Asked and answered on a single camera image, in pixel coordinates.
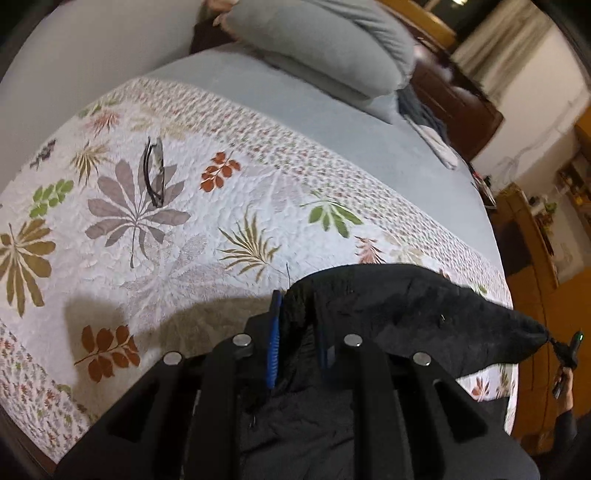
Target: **gray bed sheet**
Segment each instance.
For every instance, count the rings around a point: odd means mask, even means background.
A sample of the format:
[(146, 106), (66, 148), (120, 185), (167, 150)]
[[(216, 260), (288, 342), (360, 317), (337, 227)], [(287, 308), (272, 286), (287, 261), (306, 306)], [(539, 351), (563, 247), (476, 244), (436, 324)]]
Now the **gray bed sheet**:
[(317, 141), (396, 190), (502, 271), (491, 224), (463, 163), (448, 170), (400, 117), (392, 125), (339, 102), (230, 44), (150, 74), (195, 85)]

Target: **black sleeve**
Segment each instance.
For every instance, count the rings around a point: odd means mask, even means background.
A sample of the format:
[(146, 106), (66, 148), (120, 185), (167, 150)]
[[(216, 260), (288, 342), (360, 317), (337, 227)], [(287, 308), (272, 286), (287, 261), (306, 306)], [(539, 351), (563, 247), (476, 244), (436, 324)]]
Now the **black sleeve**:
[(554, 446), (552, 453), (559, 454), (569, 448), (577, 435), (577, 423), (573, 411), (565, 411), (556, 418), (554, 425)]

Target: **eyeglasses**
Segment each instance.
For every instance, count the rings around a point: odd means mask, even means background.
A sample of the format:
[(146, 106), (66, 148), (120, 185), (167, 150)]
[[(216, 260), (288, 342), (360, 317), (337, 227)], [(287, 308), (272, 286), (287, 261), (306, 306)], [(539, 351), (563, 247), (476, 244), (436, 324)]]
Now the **eyeglasses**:
[[(154, 180), (154, 184), (150, 182), (150, 154), (153, 154), (154, 165), (158, 169), (159, 175), (156, 176)], [(164, 206), (164, 153), (162, 150), (162, 139), (160, 137), (156, 137), (155, 142), (152, 143), (150, 137), (148, 137), (148, 141), (146, 142), (146, 146), (144, 147), (144, 154), (142, 156), (144, 162), (144, 181), (146, 184), (146, 190), (148, 191), (148, 195), (152, 199), (152, 205), (156, 208), (160, 208)]]

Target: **mattress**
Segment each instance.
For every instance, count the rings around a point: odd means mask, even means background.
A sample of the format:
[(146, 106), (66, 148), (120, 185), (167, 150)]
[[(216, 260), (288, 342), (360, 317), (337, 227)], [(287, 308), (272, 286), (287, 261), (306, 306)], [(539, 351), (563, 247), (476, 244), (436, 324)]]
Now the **mattress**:
[[(157, 136), (162, 206), (142, 169)], [(93, 102), (0, 203), (0, 403), (55, 461), (163, 353), (209, 351), (315, 271), (418, 264), (511, 305), (466, 168), (240, 46)], [(510, 431), (515, 366), (458, 382), (509, 397)]]

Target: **window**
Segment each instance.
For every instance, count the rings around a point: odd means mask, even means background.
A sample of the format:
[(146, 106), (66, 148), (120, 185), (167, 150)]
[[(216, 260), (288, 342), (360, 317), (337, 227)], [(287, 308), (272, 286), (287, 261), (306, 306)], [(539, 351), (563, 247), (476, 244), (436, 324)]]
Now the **window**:
[(413, 0), (456, 33), (461, 43), (491, 13), (501, 0)]

